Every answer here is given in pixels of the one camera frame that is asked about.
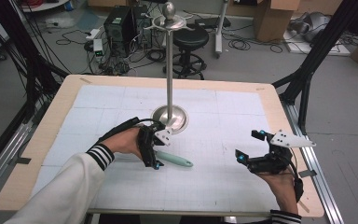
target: black computer tower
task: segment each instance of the black computer tower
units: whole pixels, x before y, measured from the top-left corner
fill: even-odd
[[[115,6],[103,24],[111,54],[128,57],[130,42],[135,38],[135,25],[132,19],[131,8]]]

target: white device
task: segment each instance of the white device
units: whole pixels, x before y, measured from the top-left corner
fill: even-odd
[[[103,62],[103,40],[102,39],[94,39],[94,43],[92,44],[94,48],[95,61],[97,63]]]
[[[99,35],[101,32],[101,29],[93,29],[91,32],[89,32],[91,35],[86,36],[87,40],[93,40],[97,35]]]
[[[278,147],[316,147],[314,142],[282,130],[275,133],[270,143]]]

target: metal stand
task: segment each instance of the metal stand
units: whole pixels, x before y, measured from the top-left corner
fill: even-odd
[[[215,43],[215,51],[216,51],[216,58],[220,58],[220,54],[222,51],[222,29],[223,29],[223,22],[226,16],[228,0],[223,0],[222,11],[220,12],[219,18],[219,26],[216,29],[216,43]]]
[[[305,125],[312,76],[357,14],[358,1],[344,0],[301,66],[288,77],[272,83],[275,88],[289,83],[284,93],[280,95],[281,100],[288,105],[294,105],[297,96],[301,93],[298,126],[303,134],[306,134]]]
[[[167,105],[157,108],[152,113],[152,119],[159,120],[167,127],[172,128],[173,133],[179,133],[187,127],[188,114],[185,110],[172,104],[172,46],[173,46],[173,31],[180,29],[188,29],[186,26],[186,19],[175,15],[174,5],[170,2],[166,3],[162,9],[163,16],[158,16],[152,21],[152,26],[145,29],[157,28],[165,31],[167,41],[166,55],[167,55]]]

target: striped cuff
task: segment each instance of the striped cuff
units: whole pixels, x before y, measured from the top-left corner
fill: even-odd
[[[301,223],[301,216],[293,213],[283,212],[283,211],[271,210],[271,218],[272,218],[272,223],[285,223],[285,224]]]
[[[115,159],[112,151],[101,143],[93,146],[86,153],[97,161],[103,171]]]

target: person's right hand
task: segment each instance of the person's right hand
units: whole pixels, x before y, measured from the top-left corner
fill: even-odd
[[[269,173],[261,173],[257,175],[268,183],[272,193],[276,197],[281,211],[298,215],[294,178],[289,169],[286,169],[277,175]]]

